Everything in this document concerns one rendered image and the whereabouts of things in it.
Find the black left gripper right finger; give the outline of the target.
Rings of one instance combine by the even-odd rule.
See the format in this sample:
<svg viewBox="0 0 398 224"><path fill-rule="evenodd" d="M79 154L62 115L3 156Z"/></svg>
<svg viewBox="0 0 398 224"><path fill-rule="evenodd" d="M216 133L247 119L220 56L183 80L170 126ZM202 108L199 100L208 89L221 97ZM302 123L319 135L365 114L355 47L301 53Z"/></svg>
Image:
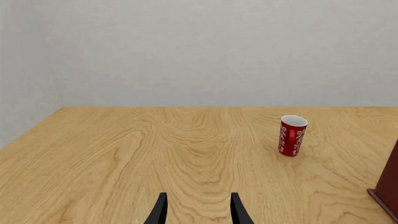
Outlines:
<svg viewBox="0 0 398 224"><path fill-rule="evenodd" d="M233 224L254 224L237 192L231 193L230 210Z"/></svg>

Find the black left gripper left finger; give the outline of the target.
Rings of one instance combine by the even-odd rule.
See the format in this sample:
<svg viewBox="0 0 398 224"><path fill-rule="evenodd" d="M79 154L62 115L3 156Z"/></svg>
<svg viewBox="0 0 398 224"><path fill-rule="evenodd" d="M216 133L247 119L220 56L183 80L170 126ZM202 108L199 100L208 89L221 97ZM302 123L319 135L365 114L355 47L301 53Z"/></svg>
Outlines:
<svg viewBox="0 0 398 224"><path fill-rule="evenodd" d="M167 218L167 193L161 192L144 224L165 224Z"/></svg>

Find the red-brown desk caddy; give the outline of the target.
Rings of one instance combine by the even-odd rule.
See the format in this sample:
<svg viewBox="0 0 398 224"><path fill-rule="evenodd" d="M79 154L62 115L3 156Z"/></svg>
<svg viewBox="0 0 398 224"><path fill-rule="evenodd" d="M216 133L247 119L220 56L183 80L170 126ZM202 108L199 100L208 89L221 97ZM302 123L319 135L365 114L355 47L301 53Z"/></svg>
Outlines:
<svg viewBox="0 0 398 224"><path fill-rule="evenodd" d="M398 140L374 189L368 194L398 224Z"/></svg>

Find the red mug with white pattern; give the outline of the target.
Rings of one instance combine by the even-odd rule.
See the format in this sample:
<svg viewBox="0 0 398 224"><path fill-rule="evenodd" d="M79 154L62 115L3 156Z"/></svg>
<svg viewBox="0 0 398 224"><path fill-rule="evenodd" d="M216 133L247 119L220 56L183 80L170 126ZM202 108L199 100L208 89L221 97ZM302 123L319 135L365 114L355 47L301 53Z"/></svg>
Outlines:
<svg viewBox="0 0 398 224"><path fill-rule="evenodd" d="M306 119L296 115L281 117L278 151L284 156L297 156L307 125Z"/></svg>

